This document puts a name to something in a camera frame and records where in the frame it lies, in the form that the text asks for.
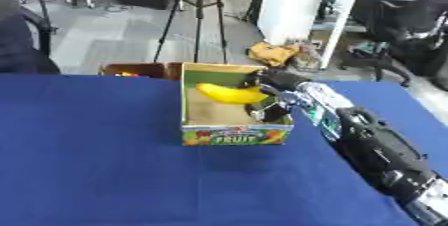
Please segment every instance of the tripod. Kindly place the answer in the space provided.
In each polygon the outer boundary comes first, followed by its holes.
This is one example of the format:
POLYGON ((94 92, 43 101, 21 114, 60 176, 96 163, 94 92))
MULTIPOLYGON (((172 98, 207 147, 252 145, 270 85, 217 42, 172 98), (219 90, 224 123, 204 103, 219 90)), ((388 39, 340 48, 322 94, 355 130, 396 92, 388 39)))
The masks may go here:
POLYGON ((168 35, 168 31, 170 30, 171 24, 173 23, 174 16, 177 12, 177 9, 178 9, 181 1, 184 1, 187 4, 190 4, 190 5, 196 7, 197 27, 196 27, 196 43, 195 43, 195 51, 194 51, 194 62, 198 62, 199 48, 200 48, 200 42, 201 42, 202 20, 204 19, 204 8, 209 7, 209 6, 214 6, 214 5, 216 5, 218 7, 219 29, 220 29, 220 35, 221 35, 221 48, 222 48, 222 53, 223 53, 223 57, 224 57, 224 63, 227 63, 227 51, 226 51, 227 41, 225 39, 225 32, 224 32, 224 17, 223 17, 224 4, 222 3, 222 0, 217 0, 217 2, 210 3, 210 4, 204 4, 204 0, 197 0, 196 3, 191 2, 189 0, 175 0, 174 6, 171 9, 171 13, 168 18, 168 23, 166 24, 165 30, 163 31, 163 35, 159 40, 159 47, 158 47, 157 53, 154 57, 154 62, 157 62, 157 60, 159 59, 160 52, 162 51, 162 47, 166 40, 166 36, 168 35))

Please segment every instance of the white cabinet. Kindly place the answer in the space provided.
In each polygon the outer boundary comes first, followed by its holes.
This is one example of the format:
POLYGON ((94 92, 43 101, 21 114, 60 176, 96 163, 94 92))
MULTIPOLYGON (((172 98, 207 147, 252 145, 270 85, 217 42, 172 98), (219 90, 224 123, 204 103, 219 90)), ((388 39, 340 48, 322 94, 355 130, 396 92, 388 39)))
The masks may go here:
POLYGON ((307 39, 321 0, 263 0, 258 28, 265 40, 283 45, 288 39, 307 39))

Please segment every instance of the blue tablecloth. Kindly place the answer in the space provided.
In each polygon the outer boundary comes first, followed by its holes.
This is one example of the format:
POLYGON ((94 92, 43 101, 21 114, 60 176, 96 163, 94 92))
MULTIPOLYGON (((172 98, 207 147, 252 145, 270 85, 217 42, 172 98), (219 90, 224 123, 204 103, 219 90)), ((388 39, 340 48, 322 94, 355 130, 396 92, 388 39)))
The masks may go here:
MULTIPOLYGON (((334 82, 448 176, 448 131, 393 83, 334 82)), ((415 225, 301 115, 287 145, 182 147, 177 82, 0 77, 0 225, 415 225)))

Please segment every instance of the cardboard box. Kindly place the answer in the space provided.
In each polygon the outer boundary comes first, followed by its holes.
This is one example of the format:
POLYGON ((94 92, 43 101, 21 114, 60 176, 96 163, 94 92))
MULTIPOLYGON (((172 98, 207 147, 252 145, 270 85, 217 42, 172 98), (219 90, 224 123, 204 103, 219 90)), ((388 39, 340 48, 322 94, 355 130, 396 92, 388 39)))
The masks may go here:
POLYGON ((120 75, 121 73, 138 74, 142 77, 166 78, 180 80, 182 74, 181 62, 163 63, 121 63, 101 67, 100 75, 120 75))
POLYGON ((279 122, 260 123, 247 115, 244 105, 218 103, 196 89, 197 83, 236 87, 257 66, 184 63, 182 69, 183 144, 283 144, 293 129, 288 115, 279 122))

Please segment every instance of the brown bag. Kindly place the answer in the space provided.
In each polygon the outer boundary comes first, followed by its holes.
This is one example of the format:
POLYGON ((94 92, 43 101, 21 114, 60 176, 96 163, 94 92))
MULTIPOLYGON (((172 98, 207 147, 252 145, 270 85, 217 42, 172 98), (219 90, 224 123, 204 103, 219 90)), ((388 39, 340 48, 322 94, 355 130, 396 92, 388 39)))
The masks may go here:
POLYGON ((267 42, 260 42, 248 50, 248 56, 270 66, 284 66, 289 58, 299 52, 299 45, 273 46, 267 42))

